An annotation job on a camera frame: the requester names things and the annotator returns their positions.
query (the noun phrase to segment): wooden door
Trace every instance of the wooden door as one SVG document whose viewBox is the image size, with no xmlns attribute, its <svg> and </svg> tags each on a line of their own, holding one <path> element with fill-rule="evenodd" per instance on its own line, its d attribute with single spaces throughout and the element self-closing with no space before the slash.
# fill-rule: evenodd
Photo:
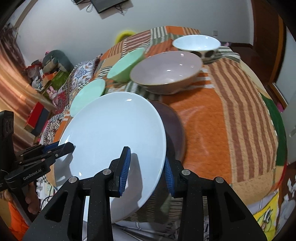
<svg viewBox="0 0 296 241">
<path fill-rule="evenodd" d="M 252 0 L 254 15 L 253 50 L 268 66 L 269 81 L 265 87 L 286 107 L 275 82 L 281 70 L 286 44 L 286 26 L 277 11 L 266 0 Z"/>
</svg>

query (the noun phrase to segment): curtain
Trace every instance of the curtain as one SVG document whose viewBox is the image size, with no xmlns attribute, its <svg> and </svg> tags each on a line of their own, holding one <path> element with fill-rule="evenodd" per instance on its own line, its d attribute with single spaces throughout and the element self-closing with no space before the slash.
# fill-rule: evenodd
<svg viewBox="0 0 296 241">
<path fill-rule="evenodd" d="M 37 102 L 46 109 L 54 110 L 53 105 L 35 91 L 24 72 L 23 57 L 14 38 L 5 34 L 0 41 L 0 111 L 14 112 L 14 148 L 19 151 L 33 145 L 35 136 L 24 129 L 26 120 Z"/>
</svg>

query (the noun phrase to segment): wall-mounted device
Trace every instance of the wall-mounted device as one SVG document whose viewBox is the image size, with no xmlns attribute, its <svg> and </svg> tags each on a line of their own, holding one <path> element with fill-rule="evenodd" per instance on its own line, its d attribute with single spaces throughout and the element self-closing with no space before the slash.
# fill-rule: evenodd
<svg viewBox="0 0 296 241">
<path fill-rule="evenodd" d="M 126 2 L 128 0 L 91 0 L 98 13 L 101 13 L 117 4 Z"/>
<path fill-rule="evenodd" d="M 78 5 L 78 4 L 82 3 L 84 0 L 72 0 L 72 1 L 73 1 L 73 3 L 75 3 L 76 5 Z"/>
</svg>

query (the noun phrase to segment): person's hand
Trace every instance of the person's hand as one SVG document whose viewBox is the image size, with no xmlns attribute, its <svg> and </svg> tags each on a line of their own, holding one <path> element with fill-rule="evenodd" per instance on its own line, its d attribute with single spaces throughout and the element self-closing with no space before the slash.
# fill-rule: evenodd
<svg viewBox="0 0 296 241">
<path fill-rule="evenodd" d="M 29 190 L 25 199 L 26 203 L 29 205 L 28 211 L 32 214 L 37 214 L 40 211 L 40 203 L 39 203 L 39 199 L 36 193 L 34 183 L 30 183 L 28 187 L 29 187 Z M 0 192 L 0 198 L 13 203 L 13 197 L 8 190 Z"/>
<path fill-rule="evenodd" d="M 32 214 L 37 214 L 40 211 L 40 202 L 36 193 L 34 183 L 30 183 L 29 191 L 26 195 L 26 203 L 29 204 L 28 211 Z"/>
</svg>

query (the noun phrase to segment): white bowl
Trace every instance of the white bowl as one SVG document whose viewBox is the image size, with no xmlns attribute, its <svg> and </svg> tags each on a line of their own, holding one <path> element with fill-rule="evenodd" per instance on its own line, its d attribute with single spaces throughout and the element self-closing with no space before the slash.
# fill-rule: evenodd
<svg viewBox="0 0 296 241">
<path fill-rule="evenodd" d="M 198 55 L 202 60 L 213 57 L 221 46 L 219 40 L 206 35 L 186 35 L 173 41 L 173 46 Z"/>
<path fill-rule="evenodd" d="M 140 95 L 114 92 L 97 98 L 69 123 L 59 144 L 66 142 L 73 143 L 75 150 L 56 160 L 58 188 L 71 176 L 93 177 L 119 158 L 124 146 L 131 148 L 125 192 L 121 198 L 110 198 L 112 222 L 137 211 L 160 179 L 166 153 L 165 129 L 157 110 Z M 86 197 L 84 221 L 88 204 Z"/>
</svg>

